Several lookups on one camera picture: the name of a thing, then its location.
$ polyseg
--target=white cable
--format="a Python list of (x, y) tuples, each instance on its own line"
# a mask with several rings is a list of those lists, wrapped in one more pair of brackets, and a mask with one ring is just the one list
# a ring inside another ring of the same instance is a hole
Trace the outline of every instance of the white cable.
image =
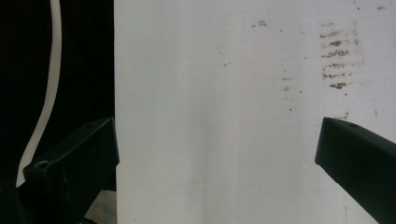
[(52, 18), (52, 45), (49, 57), (49, 78), (47, 82), (46, 98), (44, 100), (40, 118), (38, 119), (35, 130), (33, 131), (21, 158), (16, 183), (17, 187), (25, 182), (23, 168), (32, 162), (37, 145), (50, 119), (50, 114), (55, 103), (56, 92), (58, 90), (62, 56), (62, 20), (59, 0), (50, 0), (50, 10)]

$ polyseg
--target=ink stain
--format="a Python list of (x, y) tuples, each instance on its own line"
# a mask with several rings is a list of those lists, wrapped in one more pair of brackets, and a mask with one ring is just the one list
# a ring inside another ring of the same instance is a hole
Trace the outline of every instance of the ink stain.
[(349, 50), (338, 49), (338, 50), (336, 50), (334, 52), (329, 52), (327, 55), (322, 55), (322, 58), (332, 58), (334, 56), (343, 57), (343, 56), (346, 56), (348, 54), (349, 54)]
[(334, 26), (334, 22), (330, 22), (328, 24), (321, 24), (322, 27), (333, 27)]
[(332, 88), (336, 88), (337, 90), (343, 89), (347, 84), (345, 82), (338, 82), (335, 84), (330, 85)]
[(267, 26), (267, 23), (265, 21), (259, 21), (260, 26)]
[(330, 43), (330, 45), (336, 46), (336, 47), (340, 46), (341, 44), (342, 44), (341, 40), (333, 41), (332, 43)]
[(346, 65), (345, 63), (331, 63), (331, 64), (329, 64), (329, 67), (343, 68), (345, 65)]
[(324, 38), (327, 38), (327, 37), (335, 37), (335, 36), (339, 35), (341, 32), (342, 32), (341, 30), (331, 31), (328, 34), (321, 34), (320, 38), (324, 39)]
[(335, 78), (335, 77), (346, 77), (346, 76), (350, 77), (350, 76), (352, 76), (352, 73), (349, 73), (349, 74), (346, 74), (346, 73), (342, 73), (342, 74), (326, 74), (323, 71), (322, 76), (323, 76), (323, 79), (326, 79), (326, 78), (332, 79), (332, 78)]
[(336, 119), (343, 119), (343, 120), (347, 120), (347, 117), (349, 116), (349, 113), (346, 112), (346, 114), (343, 117), (335, 117)]

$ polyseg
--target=white wire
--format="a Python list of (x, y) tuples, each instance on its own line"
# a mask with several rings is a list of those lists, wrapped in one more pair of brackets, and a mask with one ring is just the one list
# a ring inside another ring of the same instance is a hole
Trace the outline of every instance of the white wire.
[(38, 119), (35, 130), (21, 158), (16, 183), (17, 187), (25, 182), (23, 168), (32, 162), (37, 145), (50, 119), (50, 114), (55, 103), (56, 92), (58, 90), (62, 56), (62, 19), (59, 0), (50, 0), (50, 10), (52, 18), (52, 45), (49, 56), (49, 78), (47, 82), (46, 98), (40, 118)]

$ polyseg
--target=white paper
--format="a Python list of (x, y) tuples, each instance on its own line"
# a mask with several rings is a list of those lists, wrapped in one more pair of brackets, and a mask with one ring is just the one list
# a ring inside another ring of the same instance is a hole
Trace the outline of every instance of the white paper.
[(395, 7), (116, 1), (118, 222), (375, 223), (314, 158), (323, 117), (396, 140)]

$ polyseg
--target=black plastic part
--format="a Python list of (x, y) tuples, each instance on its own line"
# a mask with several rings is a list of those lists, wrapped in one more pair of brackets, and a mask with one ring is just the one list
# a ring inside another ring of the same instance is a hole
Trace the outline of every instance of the black plastic part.
[(79, 223), (119, 161), (113, 118), (78, 129), (24, 169), (21, 200), (30, 218)]
[(315, 158), (381, 224), (396, 220), (396, 145), (359, 125), (324, 118)]
[(97, 223), (87, 218), (83, 218), (79, 224), (97, 224)]
[(15, 182), (0, 183), (0, 223), (27, 224)]

